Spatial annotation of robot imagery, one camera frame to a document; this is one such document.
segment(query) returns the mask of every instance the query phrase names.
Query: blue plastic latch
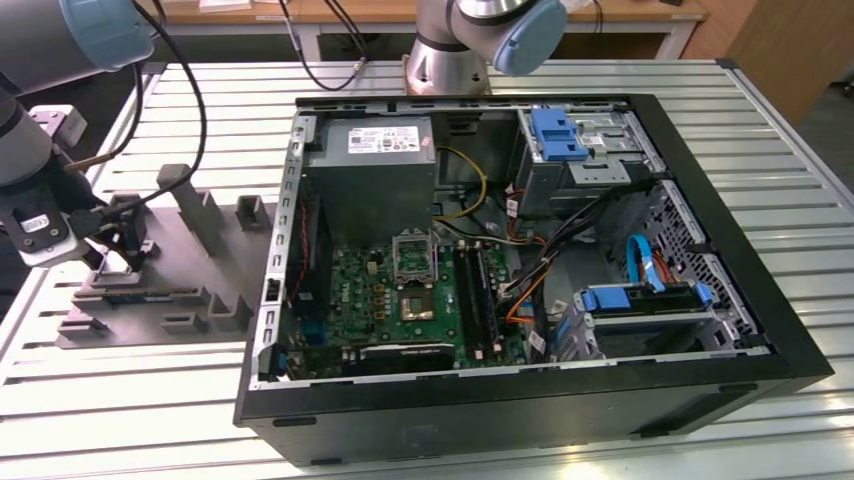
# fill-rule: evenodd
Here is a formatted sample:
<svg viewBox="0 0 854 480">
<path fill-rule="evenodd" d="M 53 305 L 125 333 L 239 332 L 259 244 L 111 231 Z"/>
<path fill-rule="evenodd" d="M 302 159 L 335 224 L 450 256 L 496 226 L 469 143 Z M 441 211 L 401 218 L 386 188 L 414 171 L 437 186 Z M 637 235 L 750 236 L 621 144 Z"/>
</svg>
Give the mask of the blue plastic latch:
<svg viewBox="0 0 854 480">
<path fill-rule="evenodd" d="M 629 295 L 622 287 L 594 288 L 593 294 L 597 297 L 597 303 L 602 310 L 614 310 L 620 308 L 630 308 Z"/>
<path fill-rule="evenodd" d="M 558 339 L 558 341 L 561 339 L 564 339 L 564 335 L 566 334 L 566 332 L 570 330 L 570 326 L 573 325 L 573 322 L 570 320 L 569 315 L 564 318 L 564 322 L 561 322 L 561 326 L 558 327 L 558 334 L 556 336 L 556 338 Z"/>
<path fill-rule="evenodd" d="M 704 302 L 704 307 L 709 307 L 716 301 L 714 294 L 712 293 L 712 288 L 705 283 L 698 283 L 694 285 L 694 291 L 697 292 L 697 296 L 700 297 L 700 301 Z"/>
<path fill-rule="evenodd" d="M 560 108 L 532 110 L 532 128 L 550 162 L 585 161 L 588 149 L 578 143 L 578 127 Z"/>
<path fill-rule="evenodd" d="M 592 291 L 582 292 L 582 303 L 585 304 L 585 311 L 588 312 L 593 312 L 600 308 L 597 297 Z"/>
</svg>

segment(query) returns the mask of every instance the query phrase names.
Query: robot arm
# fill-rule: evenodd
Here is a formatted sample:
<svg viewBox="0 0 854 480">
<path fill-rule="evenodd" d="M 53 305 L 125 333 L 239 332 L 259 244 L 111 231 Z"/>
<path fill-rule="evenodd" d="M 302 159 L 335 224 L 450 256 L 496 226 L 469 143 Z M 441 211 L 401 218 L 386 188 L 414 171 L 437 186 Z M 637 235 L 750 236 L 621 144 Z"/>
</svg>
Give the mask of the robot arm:
<svg viewBox="0 0 854 480">
<path fill-rule="evenodd" d="M 420 0 L 410 93 L 489 93 L 488 60 L 506 75 L 528 75 L 558 46 L 566 19 L 560 0 Z"/>
<path fill-rule="evenodd" d="M 131 0 L 5 0 L 0 45 L 0 222 L 29 265 L 98 263 L 69 216 L 105 203 L 15 97 L 122 69 L 154 44 Z"/>
</svg>

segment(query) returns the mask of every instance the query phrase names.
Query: power cable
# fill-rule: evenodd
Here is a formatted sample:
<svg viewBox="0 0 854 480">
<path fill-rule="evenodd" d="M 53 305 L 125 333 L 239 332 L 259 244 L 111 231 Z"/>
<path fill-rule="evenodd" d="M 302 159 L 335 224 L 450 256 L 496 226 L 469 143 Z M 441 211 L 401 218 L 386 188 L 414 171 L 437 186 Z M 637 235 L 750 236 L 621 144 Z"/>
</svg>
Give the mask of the power cable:
<svg viewBox="0 0 854 480">
<path fill-rule="evenodd" d="M 193 175 L 199 170 L 199 166 L 202 165 L 202 158 L 205 157 L 205 150 L 206 150 L 207 140 L 209 140 L 209 115 L 207 115 L 207 109 L 205 107 L 205 98 L 202 97 L 202 88 L 199 87 L 199 82 L 197 81 L 197 76 L 194 75 L 193 69 L 190 68 L 190 62 L 187 61 L 187 58 L 185 57 L 185 54 L 182 53 L 181 49 L 178 48 L 178 45 L 175 43 L 175 40 L 173 39 L 173 36 L 167 33 L 166 29 L 158 24 L 158 21 L 154 19 L 151 14 L 146 11 L 143 6 L 137 1 L 134 1 L 134 6 L 137 8 L 137 11 L 142 15 L 143 19 L 146 20 L 146 22 L 149 22 L 149 24 L 153 26 L 153 28 L 161 34 L 161 37 L 163 38 L 163 41 L 166 42 L 167 47 L 173 51 L 173 55 L 175 55 L 175 59 L 178 60 L 178 63 L 181 63 L 182 69 L 185 70 L 185 73 L 187 74 L 187 80 L 190 81 L 190 86 L 193 88 L 193 93 L 194 93 L 194 96 L 197 97 L 197 103 L 199 105 L 199 147 L 197 148 L 197 158 L 195 158 L 195 160 L 193 162 L 193 165 L 190 166 L 190 170 L 187 170 L 185 175 L 182 175 L 181 178 L 178 180 L 175 180 L 175 182 L 173 182 L 169 186 L 161 188 L 159 190 L 157 190 L 149 196 L 146 196 L 146 197 L 141 198 L 139 200 L 135 200 L 134 202 L 130 202 L 130 203 L 127 203 L 125 205 L 118 205 L 117 207 L 109 208 L 105 211 L 105 216 L 109 219 L 115 219 L 125 212 L 129 212 L 129 211 L 135 210 L 137 208 L 142 207 L 149 202 L 151 202 L 155 198 L 158 198 L 162 195 L 170 193 L 173 190 L 175 190 L 178 187 L 181 187 L 182 185 L 185 185 L 190 181 Z"/>
<path fill-rule="evenodd" d="M 125 135 L 125 140 L 122 143 L 114 148 L 109 153 L 103 155 L 98 155 L 95 157 L 90 157 L 79 162 L 74 162 L 66 165 L 66 172 L 74 173 L 86 170 L 87 168 L 94 167 L 95 165 L 101 165 L 102 163 L 107 163 L 114 158 L 117 158 L 125 149 L 129 147 L 134 136 L 137 135 L 137 128 L 139 127 L 139 122 L 143 117 L 143 100 L 146 96 L 146 91 L 143 87 L 143 69 L 139 63 L 131 65 L 131 69 L 134 71 L 134 85 L 137 90 L 137 105 L 134 108 L 134 118 L 131 119 L 131 125 L 129 127 L 129 132 Z"/>
<path fill-rule="evenodd" d="M 345 88 L 347 88 L 347 86 L 357 79 L 357 76 L 359 75 L 359 72 L 362 71 L 362 67 L 365 66 L 365 64 L 369 61 L 367 60 L 367 53 L 366 53 L 365 43 L 363 43 L 365 40 L 359 38 L 361 34 L 357 34 L 357 32 L 359 31 L 358 27 L 355 27 L 355 24 L 350 24 L 347 22 L 347 19 L 350 18 L 350 16 L 347 15 L 347 12 L 345 11 L 345 13 L 342 15 L 342 13 L 333 6 L 333 3 L 331 3 L 333 1 L 334 0 L 326 0 L 326 4 L 330 7 L 330 9 L 333 10 L 333 13 L 338 17 L 338 19 L 345 24 L 345 28 L 347 28 L 347 31 L 350 32 L 350 35 L 351 35 L 351 37 L 354 39 L 354 43 L 357 44 L 357 46 L 359 47 L 359 50 L 362 52 L 362 58 L 359 59 L 359 62 L 354 66 L 354 69 L 353 69 L 354 71 L 350 74 L 350 77 L 347 78 L 347 80 L 345 80 L 342 82 L 341 85 L 337 85 L 337 86 L 329 86 L 326 83 L 323 83 L 321 81 L 321 79 L 315 76 L 314 72 L 311 71 L 311 67 L 309 66 L 309 62 L 306 62 L 306 55 L 303 54 L 303 45 L 302 45 L 302 42 L 299 40 L 299 36 L 297 35 L 297 32 L 294 31 L 294 20 L 291 18 L 291 11 L 289 10 L 289 6 L 286 5 L 285 0 L 279 0 L 279 6 L 282 7 L 282 13 L 285 14 L 285 24 L 286 24 L 287 29 L 289 29 L 289 35 L 291 37 L 291 44 L 294 45 L 294 51 L 297 52 L 297 58 L 299 59 L 299 63 L 303 65 L 303 70 L 306 70 L 306 75 L 309 75 L 309 78 L 311 78 L 311 81 L 315 82 L 315 85 L 318 85 L 327 92 L 338 92 L 338 91 L 343 90 Z"/>
</svg>

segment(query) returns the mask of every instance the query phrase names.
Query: sticker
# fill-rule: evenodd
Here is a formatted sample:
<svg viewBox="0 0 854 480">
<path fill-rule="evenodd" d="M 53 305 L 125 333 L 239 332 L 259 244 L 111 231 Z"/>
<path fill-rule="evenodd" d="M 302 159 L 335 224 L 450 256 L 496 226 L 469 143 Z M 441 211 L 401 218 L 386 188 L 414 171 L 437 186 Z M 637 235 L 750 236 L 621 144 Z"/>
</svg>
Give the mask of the sticker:
<svg viewBox="0 0 854 480">
<path fill-rule="evenodd" d="M 51 220 L 49 220 L 47 215 L 42 214 L 22 222 L 22 230 L 25 230 L 25 233 L 33 233 L 47 228 L 49 225 L 51 225 Z"/>
<path fill-rule="evenodd" d="M 418 127 L 354 128 L 347 153 L 400 153 L 421 151 Z"/>
<path fill-rule="evenodd" d="M 520 216 L 520 202 L 513 198 L 508 199 L 508 216 L 510 218 L 517 218 Z"/>
<path fill-rule="evenodd" d="M 582 143 L 585 145 L 601 145 L 605 147 L 605 140 L 602 137 L 594 133 L 582 135 Z"/>
<path fill-rule="evenodd" d="M 529 335 L 529 343 L 540 353 L 546 353 L 546 340 L 544 340 L 544 337 L 541 337 L 534 330 L 532 330 L 532 334 Z"/>
<path fill-rule="evenodd" d="M 562 302 L 561 300 L 556 300 L 556 303 L 552 305 L 552 314 L 553 315 L 564 315 L 564 312 L 566 312 L 569 305 L 566 304 L 566 302 Z"/>
<path fill-rule="evenodd" d="M 670 18 L 672 20 L 702 20 L 704 15 L 700 13 L 677 13 Z"/>
</svg>

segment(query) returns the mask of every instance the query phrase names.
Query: metal table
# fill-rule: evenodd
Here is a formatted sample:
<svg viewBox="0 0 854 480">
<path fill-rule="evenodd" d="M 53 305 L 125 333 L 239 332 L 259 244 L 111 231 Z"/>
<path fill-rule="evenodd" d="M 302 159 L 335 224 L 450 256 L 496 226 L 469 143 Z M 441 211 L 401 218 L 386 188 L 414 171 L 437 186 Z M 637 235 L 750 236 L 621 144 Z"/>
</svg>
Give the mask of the metal table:
<svg viewBox="0 0 854 480">
<path fill-rule="evenodd" d="M 349 69 L 349 63 L 317 66 L 318 76 L 331 80 Z M 194 184 L 214 191 L 221 205 L 247 193 L 274 199 L 294 100 L 330 94 L 297 64 L 195 70 L 213 136 Z M 497 93 L 658 95 L 837 375 L 688 437 L 299 471 L 231 424 L 243 343 L 75 351 L 54 346 L 85 278 L 82 266 L 66 264 L 33 272 L 0 327 L 0 478 L 852 477 L 854 197 L 792 127 L 741 72 L 714 62 L 556 62 L 528 78 L 494 74 L 492 81 Z M 185 74 L 170 66 L 147 82 L 138 139 L 91 173 L 105 196 L 154 188 L 163 162 L 193 161 L 198 114 Z M 374 64 L 349 91 L 402 94 L 401 64 Z M 130 117 L 131 102 L 106 148 Z"/>
</svg>

